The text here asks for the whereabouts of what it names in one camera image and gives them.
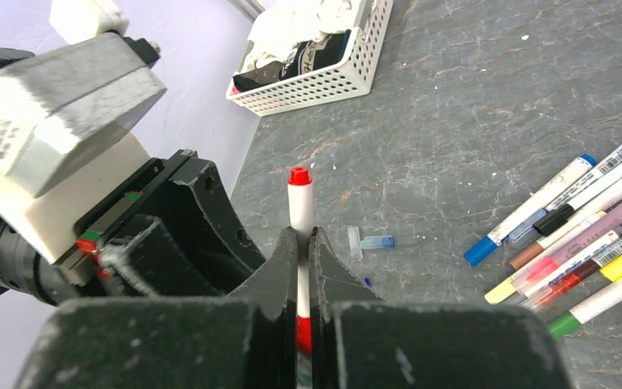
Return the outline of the black capped white marker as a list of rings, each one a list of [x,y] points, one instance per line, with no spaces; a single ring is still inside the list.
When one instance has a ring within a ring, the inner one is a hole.
[[[571,198],[560,208],[549,212],[542,219],[538,220],[534,225],[537,233],[544,237],[548,237],[561,226],[566,224],[572,215],[582,206],[591,201],[595,196],[602,193],[614,182],[622,178],[622,162],[614,169],[604,174],[600,179],[590,184],[586,189]]]

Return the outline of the white plastic basket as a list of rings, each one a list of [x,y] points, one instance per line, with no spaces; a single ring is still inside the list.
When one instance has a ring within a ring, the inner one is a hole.
[[[344,34],[344,51],[335,63],[248,92],[230,82],[226,99],[265,117],[369,94],[393,5],[360,2],[360,17]]]

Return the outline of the brown capped white marker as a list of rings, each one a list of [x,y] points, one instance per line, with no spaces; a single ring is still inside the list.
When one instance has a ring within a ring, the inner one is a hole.
[[[539,238],[535,243],[528,246],[524,251],[510,260],[513,269],[519,269],[541,254],[555,242],[558,242],[565,234],[583,222],[589,216],[599,211],[606,211],[622,199],[622,178],[614,182],[601,194],[594,197],[571,216],[558,215],[553,221],[549,221],[548,227],[541,224],[538,232]]]

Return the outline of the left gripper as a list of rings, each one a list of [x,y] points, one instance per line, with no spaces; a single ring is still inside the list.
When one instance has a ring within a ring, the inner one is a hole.
[[[51,264],[0,217],[0,295],[16,291],[51,306],[79,297],[218,297],[265,261],[215,163],[188,150],[150,159],[73,233]]]

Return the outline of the white cloth in basket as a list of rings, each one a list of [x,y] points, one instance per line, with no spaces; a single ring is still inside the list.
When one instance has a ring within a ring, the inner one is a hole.
[[[319,42],[330,34],[358,25],[371,1],[286,1],[263,11],[253,22],[240,72],[272,62],[289,62],[304,42]]]

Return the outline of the blue clear barcode pen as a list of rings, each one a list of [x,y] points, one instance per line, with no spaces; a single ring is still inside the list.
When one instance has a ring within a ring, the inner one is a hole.
[[[517,228],[515,228],[508,236],[508,240],[512,243],[521,242],[526,235],[532,230],[534,223],[541,220],[549,212],[559,209],[570,199],[581,193],[585,188],[599,180],[605,173],[615,168],[622,162],[622,144],[612,151],[608,156],[602,159],[590,171],[580,177],[568,189],[562,192],[546,207],[540,208],[528,218],[526,218]]]

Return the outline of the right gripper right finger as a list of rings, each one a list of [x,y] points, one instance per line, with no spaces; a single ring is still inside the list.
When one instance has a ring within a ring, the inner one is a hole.
[[[554,339],[514,306],[384,301],[309,243],[316,388],[569,388]]]

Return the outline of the blue capped white marker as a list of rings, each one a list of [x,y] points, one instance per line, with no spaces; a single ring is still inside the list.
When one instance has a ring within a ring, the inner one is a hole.
[[[495,228],[480,238],[477,243],[463,254],[463,258],[472,267],[477,266],[501,246],[510,233],[523,221],[539,209],[545,208],[553,199],[568,189],[595,165],[596,160],[588,154],[583,154],[573,159]]]

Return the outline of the black cloth in basket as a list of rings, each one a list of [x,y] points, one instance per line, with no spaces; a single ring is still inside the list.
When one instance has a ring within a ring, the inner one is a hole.
[[[331,34],[319,42],[300,43],[289,62],[273,61],[263,67],[234,75],[236,92],[248,92],[338,63],[347,48],[351,30]]]

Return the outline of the clear blue pen cap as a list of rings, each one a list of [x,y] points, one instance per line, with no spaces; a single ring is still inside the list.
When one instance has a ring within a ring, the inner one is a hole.
[[[390,235],[368,236],[361,240],[360,248],[362,250],[382,250],[392,249],[395,247],[395,240]]]

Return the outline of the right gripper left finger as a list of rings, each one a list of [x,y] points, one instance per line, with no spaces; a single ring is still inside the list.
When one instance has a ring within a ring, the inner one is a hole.
[[[298,245],[227,297],[67,301],[42,327],[18,388],[293,388]]]

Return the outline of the red clear pen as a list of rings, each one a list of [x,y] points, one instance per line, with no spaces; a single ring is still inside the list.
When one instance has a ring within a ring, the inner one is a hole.
[[[561,295],[581,283],[583,280],[594,274],[597,270],[607,266],[614,259],[622,255],[622,237],[607,246],[602,251],[587,259],[580,266],[574,268],[567,275],[562,276],[557,281],[550,283],[548,286],[541,288],[532,294],[524,302],[521,307],[527,308],[534,312],[551,301],[556,300]]]

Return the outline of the green capped white marker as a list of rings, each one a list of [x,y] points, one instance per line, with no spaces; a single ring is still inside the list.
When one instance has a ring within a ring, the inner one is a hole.
[[[550,334],[554,339],[566,336],[621,302],[622,277],[553,319],[548,324]]]

